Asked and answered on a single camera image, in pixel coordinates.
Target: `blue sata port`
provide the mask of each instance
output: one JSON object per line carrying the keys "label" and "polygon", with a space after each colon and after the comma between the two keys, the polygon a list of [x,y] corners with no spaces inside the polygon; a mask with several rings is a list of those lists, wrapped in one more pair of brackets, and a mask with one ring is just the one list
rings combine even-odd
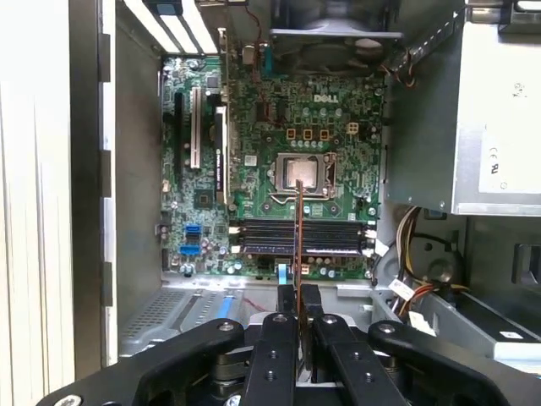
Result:
{"label": "blue sata port", "polygon": [[199,255],[200,248],[198,245],[181,245],[178,252],[180,255]]}
{"label": "blue sata port", "polygon": [[188,234],[201,234],[201,226],[198,224],[186,224],[184,232]]}

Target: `green circuit board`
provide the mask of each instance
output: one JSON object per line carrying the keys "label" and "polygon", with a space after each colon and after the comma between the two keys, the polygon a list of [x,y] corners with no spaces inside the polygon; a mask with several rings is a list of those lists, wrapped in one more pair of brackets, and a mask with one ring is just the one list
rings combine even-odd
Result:
{"label": "green circuit board", "polygon": [[[308,219],[374,223],[383,83],[380,78],[254,80],[250,66],[235,58],[227,65],[228,69],[225,58],[219,57],[164,61],[161,223],[165,227],[158,231],[162,269],[184,275],[272,279],[278,264],[290,266],[291,260],[239,254],[238,242],[229,234],[230,222],[292,218],[290,192],[285,187],[281,195],[276,187],[276,166],[281,161],[282,186],[288,186],[292,177],[304,177],[305,185],[312,187],[309,190],[319,193],[306,200]],[[209,100],[223,95],[226,84],[229,199],[224,205],[216,198],[215,117]],[[197,168],[190,165],[194,88],[203,95]],[[179,100],[181,113],[176,111]],[[200,230],[196,242],[187,233],[192,226]],[[197,253],[181,252],[181,247],[194,244]],[[315,280],[364,278],[368,267],[367,259],[360,256],[313,256],[305,262],[303,278]]]}
{"label": "green circuit board", "polygon": [[[232,159],[238,163],[232,184],[238,217],[292,218],[291,186],[302,178],[311,187],[305,193],[305,217],[374,220],[382,79],[311,76],[254,82],[250,69],[241,66],[230,81],[238,137]],[[323,177],[325,160],[334,164],[331,175]]]}

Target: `cpu socket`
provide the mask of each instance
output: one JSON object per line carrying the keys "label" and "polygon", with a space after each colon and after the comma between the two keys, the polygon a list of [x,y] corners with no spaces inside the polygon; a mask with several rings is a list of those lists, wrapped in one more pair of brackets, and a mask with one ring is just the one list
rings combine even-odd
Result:
{"label": "cpu socket", "polygon": [[279,153],[271,169],[269,178],[276,188],[271,195],[295,195],[295,183],[302,180],[304,195],[312,200],[334,197],[336,153]]}

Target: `white label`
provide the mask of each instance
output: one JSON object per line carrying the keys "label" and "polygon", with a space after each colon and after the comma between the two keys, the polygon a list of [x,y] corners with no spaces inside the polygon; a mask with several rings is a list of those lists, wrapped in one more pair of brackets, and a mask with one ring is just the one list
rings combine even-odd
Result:
{"label": "white label", "polygon": [[541,193],[540,105],[541,85],[531,80],[507,80],[495,86],[482,139],[479,192]]}
{"label": "white label", "polygon": [[430,324],[424,319],[424,316],[415,311],[409,312],[409,322],[413,328],[419,330],[420,332],[425,332],[431,336],[436,337],[435,331],[432,329]]}
{"label": "white label", "polygon": [[245,167],[257,167],[257,156],[256,155],[247,155],[244,157],[244,166]]}
{"label": "white label", "polygon": [[521,336],[520,334],[517,334],[516,332],[500,332],[500,334],[502,336],[504,336],[505,338],[512,338],[512,339],[515,339],[515,340],[523,340],[523,336]]}
{"label": "white label", "polygon": [[413,289],[411,289],[404,282],[401,282],[398,279],[395,279],[391,282],[391,284],[389,285],[389,289],[407,302],[410,301],[415,294]]}

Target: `motherboard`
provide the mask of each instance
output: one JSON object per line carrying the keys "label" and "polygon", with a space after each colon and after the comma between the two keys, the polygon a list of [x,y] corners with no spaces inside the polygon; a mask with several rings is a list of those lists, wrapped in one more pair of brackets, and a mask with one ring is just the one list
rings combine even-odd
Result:
{"label": "motherboard", "polygon": [[381,77],[274,75],[224,57],[168,58],[162,83],[162,269],[292,270],[303,182],[305,279],[359,279],[374,243]]}

